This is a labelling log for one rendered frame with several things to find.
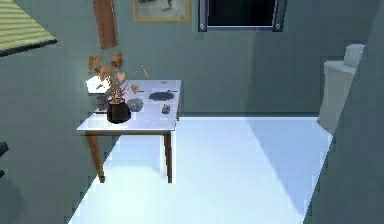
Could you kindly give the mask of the white shade table lamp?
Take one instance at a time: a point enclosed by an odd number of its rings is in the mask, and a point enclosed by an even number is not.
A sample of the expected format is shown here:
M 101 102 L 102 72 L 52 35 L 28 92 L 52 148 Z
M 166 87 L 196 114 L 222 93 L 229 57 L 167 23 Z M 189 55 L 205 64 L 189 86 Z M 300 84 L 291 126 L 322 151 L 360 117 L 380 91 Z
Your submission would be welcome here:
M 101 80 L 99 76 L 93 76 L 86 81 L 86 87 L 88 94 L 96 97 L 95 113 L 105 113 L 108 107 L 108 80 Z

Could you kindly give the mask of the brown-leaved plant in black pot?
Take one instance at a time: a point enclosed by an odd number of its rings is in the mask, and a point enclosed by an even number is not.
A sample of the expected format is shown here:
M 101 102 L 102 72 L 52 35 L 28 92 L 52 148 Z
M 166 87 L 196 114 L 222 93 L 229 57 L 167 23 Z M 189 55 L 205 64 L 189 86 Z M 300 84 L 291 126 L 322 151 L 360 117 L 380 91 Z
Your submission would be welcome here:
M 88 58 L 88 69 L 93 76 L 99 76 L 101 80 L 108 80 L 108 107 L 106 110 L 107 120 L 113 124 L 120 124 L 131 118 L 131 111 L 124 99 L 127 89 L 131 89 L 134 94 L 138 92 L 136 85 L 129 85 L 130 77 L 121 70 L 123 65 L 123 55 L 114 52 L 111 61 L 107 64 L 102 63 L 101 55 L 91 55 Z

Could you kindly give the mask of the white table with wooden legs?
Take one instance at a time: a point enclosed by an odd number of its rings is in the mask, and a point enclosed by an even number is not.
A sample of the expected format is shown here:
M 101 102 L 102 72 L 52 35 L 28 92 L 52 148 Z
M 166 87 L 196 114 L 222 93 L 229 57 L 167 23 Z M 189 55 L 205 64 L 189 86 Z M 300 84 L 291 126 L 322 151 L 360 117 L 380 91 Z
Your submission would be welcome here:
M 172 132 L 176 129 L 179 118 L 179 102 L 181 93 L 181 80 L 133 80 L 132 83 L 139 88 L 139 97 L 144 105 L 140 112 L 133 113 L 132 117 L 121 124 L 113 124 L 107 120 L 106 113 L 89 115 L 78 127 L 77 131 L 86 136 L 97 177 L 100 183 L 105 182 L 103 159 L 100 157 L 98 146 L 99 136 L 121 135 L 159 135 L 163 137 L 167 181 L 172 182 Z M 153 101 L 149 95 L 154 92 L 171 91 L 174 98 L 167 101 Z M 170 106 L 169 114 L 162 113 L 163 105 Z

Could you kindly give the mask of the flat black object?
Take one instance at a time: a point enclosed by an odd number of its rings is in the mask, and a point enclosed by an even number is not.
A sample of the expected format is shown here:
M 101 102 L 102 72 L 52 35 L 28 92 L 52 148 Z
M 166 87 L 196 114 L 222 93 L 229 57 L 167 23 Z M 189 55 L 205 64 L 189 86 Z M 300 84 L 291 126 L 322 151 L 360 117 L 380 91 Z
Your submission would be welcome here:
M 174 94 L 171 91 L 154 92 L 149 95 L 149 99 L 153 101 L 167 101 L 173 98 L 174 98 Z

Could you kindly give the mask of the dark window with grey frame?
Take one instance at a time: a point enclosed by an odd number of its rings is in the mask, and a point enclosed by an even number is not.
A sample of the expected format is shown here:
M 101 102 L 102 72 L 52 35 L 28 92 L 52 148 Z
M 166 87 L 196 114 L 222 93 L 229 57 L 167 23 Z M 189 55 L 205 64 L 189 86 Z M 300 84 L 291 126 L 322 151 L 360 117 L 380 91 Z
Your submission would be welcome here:
M 282 32 L 288 0 L 198 0 L 198 31 Z

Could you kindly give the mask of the brown wooden wall board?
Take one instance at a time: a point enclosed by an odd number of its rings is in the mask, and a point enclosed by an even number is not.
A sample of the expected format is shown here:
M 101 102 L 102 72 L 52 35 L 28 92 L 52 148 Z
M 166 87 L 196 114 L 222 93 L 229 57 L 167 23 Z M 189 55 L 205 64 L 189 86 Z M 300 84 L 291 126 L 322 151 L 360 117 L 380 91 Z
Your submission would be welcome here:
M 94 14 L 98 27 L 100 48 L 103 50 L 118 45 L 118 31 L 113 0 L 93 0 Z

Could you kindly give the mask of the gold-framed picture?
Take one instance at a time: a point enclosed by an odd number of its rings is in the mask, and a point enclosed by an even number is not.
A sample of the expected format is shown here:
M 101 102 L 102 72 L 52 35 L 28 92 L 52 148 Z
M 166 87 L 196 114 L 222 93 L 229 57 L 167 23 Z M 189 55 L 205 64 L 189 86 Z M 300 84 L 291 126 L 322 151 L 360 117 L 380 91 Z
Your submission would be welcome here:
M 132 0 L 135 21 L 186 22 L 190 19 L 190 0 Z

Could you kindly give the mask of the grey round lump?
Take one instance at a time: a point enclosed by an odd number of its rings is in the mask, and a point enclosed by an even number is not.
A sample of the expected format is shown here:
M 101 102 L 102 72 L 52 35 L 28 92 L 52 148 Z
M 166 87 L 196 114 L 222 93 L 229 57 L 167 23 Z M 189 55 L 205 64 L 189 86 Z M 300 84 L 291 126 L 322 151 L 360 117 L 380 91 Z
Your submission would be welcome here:
M 140 98 L 129 99 L 127 105 L 131 112 L 140 112 L 143 108 L 144 102 Z

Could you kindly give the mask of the yellow-green slatted window blind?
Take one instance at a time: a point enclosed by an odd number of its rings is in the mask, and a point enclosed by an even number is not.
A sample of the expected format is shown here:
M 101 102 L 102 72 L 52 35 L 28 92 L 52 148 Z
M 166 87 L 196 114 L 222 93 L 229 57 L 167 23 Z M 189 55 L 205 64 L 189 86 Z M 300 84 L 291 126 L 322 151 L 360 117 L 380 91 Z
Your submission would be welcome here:
M 0 0 L 0 57 L 56 44 L 58 40 L 13 0 Z

